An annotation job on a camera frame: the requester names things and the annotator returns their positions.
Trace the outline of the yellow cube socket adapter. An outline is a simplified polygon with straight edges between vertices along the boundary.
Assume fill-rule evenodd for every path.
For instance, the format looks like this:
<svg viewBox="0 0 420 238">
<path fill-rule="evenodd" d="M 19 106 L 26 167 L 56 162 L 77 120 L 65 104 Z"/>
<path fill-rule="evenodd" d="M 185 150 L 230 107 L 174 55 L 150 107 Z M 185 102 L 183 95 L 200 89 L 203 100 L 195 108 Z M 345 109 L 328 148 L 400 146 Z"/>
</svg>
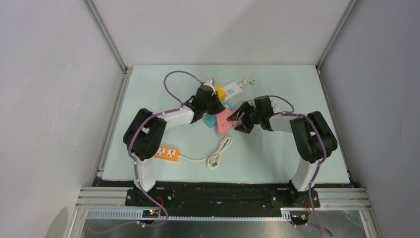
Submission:
<svg viewBox="0 0 420 238">
<path fill-rule="evenodd" d="M 222 87 L 215 87 L 215 92 L 217 93 L 220 102 L 224 102 L 226 100 L 226 92 Z"/>
</svg>

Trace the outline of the teal power strip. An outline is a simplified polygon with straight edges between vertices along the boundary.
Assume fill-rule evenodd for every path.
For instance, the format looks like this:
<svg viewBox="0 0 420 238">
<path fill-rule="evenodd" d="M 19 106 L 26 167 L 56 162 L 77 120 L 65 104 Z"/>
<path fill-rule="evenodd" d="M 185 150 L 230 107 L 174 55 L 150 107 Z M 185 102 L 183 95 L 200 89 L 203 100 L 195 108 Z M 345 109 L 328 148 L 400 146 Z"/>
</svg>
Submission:
<svg viewBox="0 0 420 238">
<path fill-rule="evenodd" d="M 233 109 L 233 106 L 230 103 L 224 103 L 223 104 L 225 108 L 231 110 Z M 208 128 L 213 128 L 217 125 L 217 119 L 216 119 L 216 115 L 207 115 L 204 118 L 204 124 L 208 127 Z"/>
</svg>

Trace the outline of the pink triangular power socket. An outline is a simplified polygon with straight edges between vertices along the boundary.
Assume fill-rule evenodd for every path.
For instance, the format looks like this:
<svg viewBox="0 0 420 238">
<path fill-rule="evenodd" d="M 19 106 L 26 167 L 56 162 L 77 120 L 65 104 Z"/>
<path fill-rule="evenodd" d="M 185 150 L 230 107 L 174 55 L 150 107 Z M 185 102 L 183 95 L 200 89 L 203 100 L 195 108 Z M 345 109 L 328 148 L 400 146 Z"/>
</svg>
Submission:
<svg viewBox="0 0 420 238">
<path fill-rule="evenodd" d="M 234 114 L 233 110 L 225 109 L 223 112 L 216 115 L 216 127 L 219 135 L 224 135 L 242 119 L 242 115 L 240 115 L 238 120 L 227 120 L 232 114 Z"/>
</svg>

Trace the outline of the white multicolour power strip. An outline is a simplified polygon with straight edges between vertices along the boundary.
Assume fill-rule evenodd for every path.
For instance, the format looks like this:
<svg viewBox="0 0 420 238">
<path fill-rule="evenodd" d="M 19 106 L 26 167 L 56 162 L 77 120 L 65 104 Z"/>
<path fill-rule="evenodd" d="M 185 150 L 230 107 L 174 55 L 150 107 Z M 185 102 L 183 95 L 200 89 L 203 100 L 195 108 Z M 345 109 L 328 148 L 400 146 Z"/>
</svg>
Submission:
<svg viewBox="0 0 420 238">
<path fill-rule="evenodd" d="M 226 92 L 226 100 L 224 102 L 239 95 L 243 91 L 244 87 L 246 87 L 248 84 L 255 84 L 256 81 L 257 80 L 255 78 L 246 78 L 239 83 L 231 82 L 225 85 L 224 87 L 222 87 L 223 90 Z"/>
</svg>

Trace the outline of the orange power strip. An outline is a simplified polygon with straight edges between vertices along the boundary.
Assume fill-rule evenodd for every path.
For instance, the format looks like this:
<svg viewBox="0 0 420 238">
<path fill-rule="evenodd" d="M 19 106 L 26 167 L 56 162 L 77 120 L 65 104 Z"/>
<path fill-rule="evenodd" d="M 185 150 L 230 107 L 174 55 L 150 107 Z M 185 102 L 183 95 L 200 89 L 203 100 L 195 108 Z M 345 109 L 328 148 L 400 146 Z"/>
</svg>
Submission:
<svg viewBox="0 0 420 238">
<path fill-rule="evenodd" d="M 176 162 L 179 160 L 179 150 L 176 148 L 160 146 L 155 153 L 154 158 Z"/>
</svg>

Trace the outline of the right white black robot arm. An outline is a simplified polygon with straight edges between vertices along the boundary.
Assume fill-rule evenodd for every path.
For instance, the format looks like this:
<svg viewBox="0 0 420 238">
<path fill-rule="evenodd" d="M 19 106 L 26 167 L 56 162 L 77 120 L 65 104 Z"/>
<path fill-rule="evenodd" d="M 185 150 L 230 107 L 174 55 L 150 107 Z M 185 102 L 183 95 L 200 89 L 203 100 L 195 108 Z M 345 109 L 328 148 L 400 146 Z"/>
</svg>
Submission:
<svg viewBox="0 0 420 238">
<path fill-rule="evenodd" d="M 283 131 L 293 135 L 300 161 L 289 181 L 287 198 L 292 206 L 300 207 L 306 203 L 307 193 L 312 192 L 320 166 L 338 148 L 338 142 L 321 112 L 298 114 L 290 110 L 276 113 L 272 97 L 259 96 L 252 103 L 244 101 L 227 120 L 238 121 L 235 130 L 247 134 L 259 125 L 266 131 Z"/>
</svg>

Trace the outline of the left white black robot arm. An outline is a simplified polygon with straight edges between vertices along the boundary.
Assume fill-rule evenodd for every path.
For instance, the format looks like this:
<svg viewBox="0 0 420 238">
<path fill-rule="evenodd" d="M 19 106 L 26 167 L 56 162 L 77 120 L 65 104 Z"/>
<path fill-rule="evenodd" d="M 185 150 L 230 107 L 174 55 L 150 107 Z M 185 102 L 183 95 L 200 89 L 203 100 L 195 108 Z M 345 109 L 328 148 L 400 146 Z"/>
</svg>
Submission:
<svg viewBox="0 0 420 238">
<path fill-rule="evenodd" d="M 219 93 L 212 86 L 202 84 L 186 102 L 179 107 L 153 113 L 142 108 L 127 128 L 123 142 L 134 165 L 134 184 L 140 189 L 137 200 L 144 206 L 156 201 L 156 184 L 152 157 L 158 152 L 165 131 L 180 125 L 192 124 L 205 114 L 216 115 L 225 110 Z"/>
</svg>

